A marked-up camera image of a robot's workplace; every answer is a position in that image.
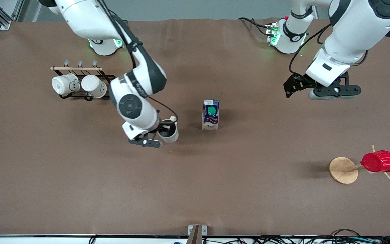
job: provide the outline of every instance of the white mug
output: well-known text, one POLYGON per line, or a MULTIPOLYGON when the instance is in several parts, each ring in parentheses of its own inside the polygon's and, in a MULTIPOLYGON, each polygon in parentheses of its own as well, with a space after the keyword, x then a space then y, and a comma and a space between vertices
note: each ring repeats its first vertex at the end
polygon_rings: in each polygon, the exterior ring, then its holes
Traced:
MULTIPOLYGON (((169 119, 164 119, 162 122, 174 122, 176 120, 175 116, 171 116, 169 119)), ((178 139, 178 128, 177 122, 169 125, 162 125, 164 128, 167 128, 168 131, 159 131, 159 136, 168 143, 175 142, 178 139)))
POLYGON ((79 79, 72 73, 52 78, 52 88, 60 95, 79 91, 80 86, 79 79))
POLYGON ((87 75, 81 81, 82 89, 94 98, 105 96, 107 91, 106 84, 95 75, 87 75))

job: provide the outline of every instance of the mug rack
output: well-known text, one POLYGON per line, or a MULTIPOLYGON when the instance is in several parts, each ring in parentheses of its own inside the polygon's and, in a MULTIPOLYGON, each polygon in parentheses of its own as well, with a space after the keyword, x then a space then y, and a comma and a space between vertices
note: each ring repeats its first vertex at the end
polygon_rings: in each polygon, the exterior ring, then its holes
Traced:
MULTIPOLYGON (((99 77, 100 80, 106 81, 108 83, 108 85, 110 85, 111 80, 115 79, 114 75, 105 74, 102 67, 97 66, 96 60, 93 61, 92 67, 87 67, 87 68, 84 68, 82 66, 82 61, 78 62, 77 67, 73 67, 73 68, 69 67, 68 60, 65 60, 63 67, 54 67, 53 66, 53 67, 51 67, 51 70, 55 71, 55 73, 57 73, 59 76, 64 75, 62 72, 65 72, 67 74, 68 73, 74 74, 78 78, 79 82, 81 82, 81 80, 87 75, 95 75, 95 76, 99 77)), ((82 88, 77 92, 74 91, 72 93, 69 93, 66 96, 59 95, 59 97, 62 99, 67 99, 69 97, 73 97, 73 98, 82 97, 85 100, 87 100, 88 102, 91 102, 93 100, 93 98, 88 95, 88 91, 84 91, 82 88)), ((108 98, 108 97, 109 97, 109 91, 106 91, 105 95, 101 98, 108 98)))

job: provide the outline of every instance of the wooden stand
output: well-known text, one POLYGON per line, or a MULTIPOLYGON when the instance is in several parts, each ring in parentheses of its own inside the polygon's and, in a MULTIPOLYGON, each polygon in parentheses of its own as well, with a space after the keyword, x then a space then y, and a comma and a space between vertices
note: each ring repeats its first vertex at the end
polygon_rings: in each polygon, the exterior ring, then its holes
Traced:
POLYGON ((329 172, 336 182, 351 184, 358 179, 358 170, 364 169, 362 165, 356 165, 346 157, 337 157, 329 165, 329 172))

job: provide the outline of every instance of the milk carton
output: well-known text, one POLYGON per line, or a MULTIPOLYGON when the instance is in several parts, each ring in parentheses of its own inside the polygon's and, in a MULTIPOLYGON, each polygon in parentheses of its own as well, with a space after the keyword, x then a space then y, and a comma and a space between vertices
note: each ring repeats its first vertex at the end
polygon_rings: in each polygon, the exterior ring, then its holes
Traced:
POLYGON ((219 125, 219 101, 204 100, 204 109, 202 110, 202 129, 218 130, 219 125))

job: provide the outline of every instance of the green circle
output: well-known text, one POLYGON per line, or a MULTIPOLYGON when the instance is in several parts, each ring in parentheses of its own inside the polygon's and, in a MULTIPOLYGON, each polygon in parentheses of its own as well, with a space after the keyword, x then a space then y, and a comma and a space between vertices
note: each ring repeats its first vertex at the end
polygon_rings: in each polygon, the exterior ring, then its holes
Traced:
POLYGON ((209 108, 207 109, 207 111, 209 112, 210 115, 214 115, 214 114, 216 113, 215 107, 209 107, 209 108))

